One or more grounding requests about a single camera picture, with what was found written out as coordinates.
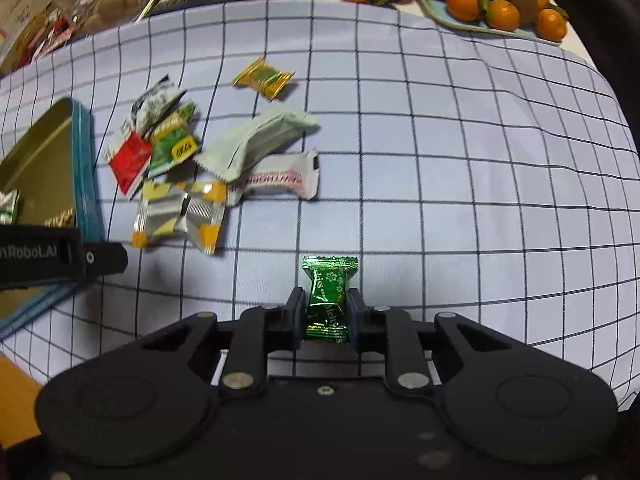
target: metal screw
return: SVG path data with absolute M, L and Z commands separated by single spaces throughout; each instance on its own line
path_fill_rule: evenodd
M 424 431 L 418 435 L 420 440 L 433 440 L 438 436 L 434 431 Z
M 430 451 L 418 457 L 418 464 L 428 469 L 443 469 L 451 463 L 451 453 L 444 449 Z
M 254 378 L 244 372 L 231 372 L 222 378 L 222 383 L 232 390 L 243 390 L 254 384 Z
M 329 396 L 335 393 L 335 390 L 331 386 L 320 386 L 318 388 L 318 393 L 322 396 Z
M 407 390 L 417 390 L 429 384 L 429 378 L 418 372 L 407 372 L 398 377 L 398 384 Z

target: green candy wrapper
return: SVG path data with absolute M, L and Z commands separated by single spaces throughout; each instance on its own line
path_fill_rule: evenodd
M 0 225 L 11 225 L 15 221 L 18 212 L 18 197 L 20 192 L 17 189 L 9 193 L 0 192 Z
M 347 342 L 344 294 L 348 279 L 358 271 L 358 259 L 354 256 L 305 256 L 302 268 L 311 278 L 306 337 Z
M 195 111 L 196 105 L 188 101 L 153 129 L 149 138 L 153 149 L 149 178 L 166 173 L 198 151 L 198 143 L 189 130 Z

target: table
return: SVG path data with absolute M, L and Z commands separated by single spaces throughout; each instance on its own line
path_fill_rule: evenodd
M 360 259 L 352 284 L 368 304 L 423 320 L 458 312 L 593 368 L 623 406 L 633 399 L 640 165 L 608 83 L 570 52 L 347 2 L 190 9 L 79 41 L 4 79 L 2 148 L 71 94 L 91 108 L 100 152 L 165 73 L 190 88 L 206 148 L 268 105 L 230 84 L 264 54 L 296 71 L 286 102 L 321 123 L 292 147 L 321 154 L 318 200 L 245 200 L 227 212 L 213 258 L 181 240 L 127 245 L 126 273 L 63 301 L 3 352 L 46 382 L 194 312 L 237 319 L 283 302 L 309 286 L 303 255 L 348 254 Z M 96 177 L 105 231 L 128 244 L 136 204 L 99 156 Z M 380 356 L 322 344 L 270 358 L 275 374 L 382 367 Z

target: yellow candy wrapper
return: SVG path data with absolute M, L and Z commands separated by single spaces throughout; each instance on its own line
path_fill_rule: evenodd
M 225 205 L 224 182 L 147 181 L 142 187 L 131 245 L 141 249 L 156 238 L 182 235 L 204 254 L 213 254 Z
M 76 227 L 76 212 L 73 208 L 44 221 L 45 227 Z
M 267 99 L 274 99 L 295 72 L 280 72 L 259 57 L 233 80 L 235 86 L 250 86 Z

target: silver candy wrapper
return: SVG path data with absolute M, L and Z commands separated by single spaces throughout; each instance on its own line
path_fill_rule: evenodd
M 15 222 L 19 197 L 20 192 L 17 189 L 9 193 L 0 192 L 0 225 L 11 225 Z
M 159 237 L 182 235 L 213 254 L 225 215 L 224 182 L 145 182 L 131 245 L 144 248 Z

